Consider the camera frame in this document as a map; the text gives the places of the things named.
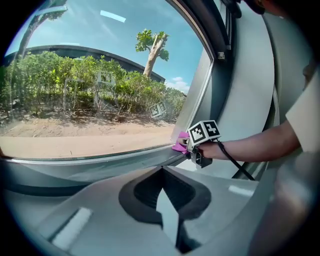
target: blue sky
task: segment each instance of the blue sky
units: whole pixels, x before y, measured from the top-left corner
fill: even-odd
[[[67,0],[61,18],[46,20],[33,33],[27,47],[75,44],[110,52],[145,66],[148,51],[136,52],[136,35],[143,29],[169,34],[168,62],[157,58],[153,71],[166,85],[187,92],[203,46],[182,16],[165,0]],[[124,22],[100,15],[101,11],[125,18]],[[15,52],[28,21],[14,38],[7,54]]]

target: sleeve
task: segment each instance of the sleeve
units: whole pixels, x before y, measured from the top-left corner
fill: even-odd
[[[320,151],[320,73],[312,80],[286,113],[304,152]]]

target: forearm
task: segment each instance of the forearm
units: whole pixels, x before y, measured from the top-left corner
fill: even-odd
[[[300,146],[288,121],[248,138],[223,142],[225,150],[236,161],[265,162],[290,154]],[[204,150],[204,156],[227,160],[217,143],[211,150]]]

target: window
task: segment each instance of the window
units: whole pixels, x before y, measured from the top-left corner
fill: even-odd
[[[165,0],[44,4],[1,68],[1,150],[59,159],[172,144],[201,58],[202,42]]]

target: purple glove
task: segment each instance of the purple glove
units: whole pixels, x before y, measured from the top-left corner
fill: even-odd
[[[182,132],[180,132],[178,138],[190,138],[190,135],[189,135],[188,132],[182,131]],[[181,145],[177,141],[175,142],[175,145],[172,146],[172,149],[175,150],[175,151],[179,151],[184,155],[188,152],[187,151],[187,146],[186,145]]]

